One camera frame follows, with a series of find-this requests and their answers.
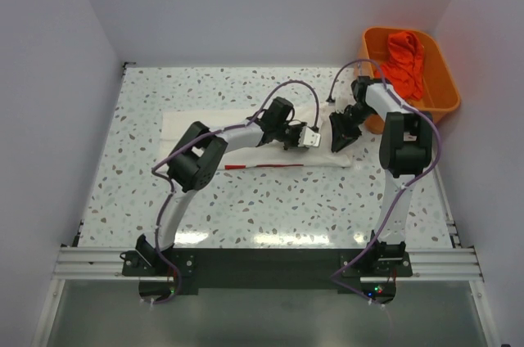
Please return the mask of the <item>white coca-cola t shirt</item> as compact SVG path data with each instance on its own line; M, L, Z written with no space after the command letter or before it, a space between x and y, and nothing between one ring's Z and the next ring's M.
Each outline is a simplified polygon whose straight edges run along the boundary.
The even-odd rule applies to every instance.
M337 153L331 152L332 128L329 115L334 107L326 102L320 104L319 133L321 142L318 147L306 151L298 149L286 151L279 142L271 142L259 148L243 148L224 155L219 169L243 169L269 166L323 166L350 167L352 151L345 148ZM218 128L238 124L252 113L249 109L240 110L189 110L164 111L160 131L159 159L163 160L173 150L179 139L195 121L201 121L209 128Z

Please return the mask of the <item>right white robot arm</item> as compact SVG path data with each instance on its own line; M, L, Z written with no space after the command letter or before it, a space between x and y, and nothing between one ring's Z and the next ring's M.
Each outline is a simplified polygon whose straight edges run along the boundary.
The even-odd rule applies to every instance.
M333 112L331 151L337 153L362 135L359 126L371 115L384 122L379 162L385 172L385 190L376 227L372 230L365 267L381 276L405 252L405 224L414 184L432 167L435 125L431 114L405 104L388 84L359 76L351 84L355 99L342 112Z

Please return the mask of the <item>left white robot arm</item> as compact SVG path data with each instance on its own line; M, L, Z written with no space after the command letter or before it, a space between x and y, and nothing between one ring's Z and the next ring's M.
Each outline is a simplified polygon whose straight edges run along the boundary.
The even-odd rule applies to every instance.
M170 154L152 169L159 177L159 168L167 168L162 178L170 184L170 193L160 208L153 233L144 233L137 239L135 250L145 270L151 275L161 275L168 269L167 251L174 245L189 204L211 182L226 154L274 141L282 143L286 151L319 145L318 116L309 126L290 119L293 111L292 103L276 97L269 108L238 124L212 129L196 121L189 126Z

